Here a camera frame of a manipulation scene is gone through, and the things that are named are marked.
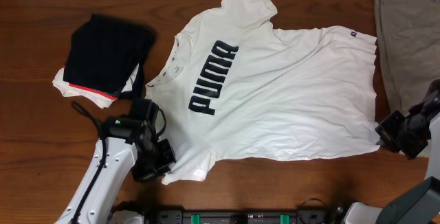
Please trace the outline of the white printed t-shirt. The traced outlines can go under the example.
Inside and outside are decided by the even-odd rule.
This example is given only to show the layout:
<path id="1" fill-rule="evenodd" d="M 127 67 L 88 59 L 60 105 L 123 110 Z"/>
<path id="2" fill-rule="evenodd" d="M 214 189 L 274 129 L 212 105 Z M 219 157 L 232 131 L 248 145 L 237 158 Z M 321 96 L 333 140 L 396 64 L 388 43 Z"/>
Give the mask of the white printed t-shirt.
<path id="1" fill-rule="evenodd" d="M 175 163 L 162 183 L 216 162 L 335 159 L 376 151 L 376 39 L 343 26 L 274 28 L 271 0 L 222 0 L 176 34 L 146 97 Z"/>

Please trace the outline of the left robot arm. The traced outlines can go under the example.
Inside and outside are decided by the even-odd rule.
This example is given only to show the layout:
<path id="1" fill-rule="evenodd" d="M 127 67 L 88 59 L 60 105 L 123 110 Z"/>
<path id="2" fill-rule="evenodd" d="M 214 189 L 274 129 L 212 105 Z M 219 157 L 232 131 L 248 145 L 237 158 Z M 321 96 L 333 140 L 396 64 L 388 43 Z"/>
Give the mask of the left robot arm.
<path id="1" fill-rule="evenodd" d="M 166 174 L 176 162 L 167 139 L 161 139 L 166 126 L 156 128 L 164 111 L 150 99 L 132 101 L 126 115 L 110 116 L 101 122 L 78 102 L 72 107 L 89 118 L 98 132 L 91 163 L 69 205 L 58 218 L 63 224 L 144 223 L 141 210 L 111 208 L 128 174 L 146 182 Z"/>

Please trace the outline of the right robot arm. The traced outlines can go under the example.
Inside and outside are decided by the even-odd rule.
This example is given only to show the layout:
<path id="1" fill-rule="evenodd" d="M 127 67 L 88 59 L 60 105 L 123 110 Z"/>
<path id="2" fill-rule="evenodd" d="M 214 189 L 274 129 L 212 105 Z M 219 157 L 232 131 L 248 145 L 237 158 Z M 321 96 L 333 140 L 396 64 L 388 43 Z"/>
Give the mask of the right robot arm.
<path id="1" fill-rule="evenodd" d="M 352 201 L 338 208 L 336 223 L 439 222 L 439 80 L 430 83 L 419 103 L 405 114 L 394 111 L 375 129 L 379 143 L 407 159 L 389 169 L 385 182 L 397 189 L 376 207 Z"/>

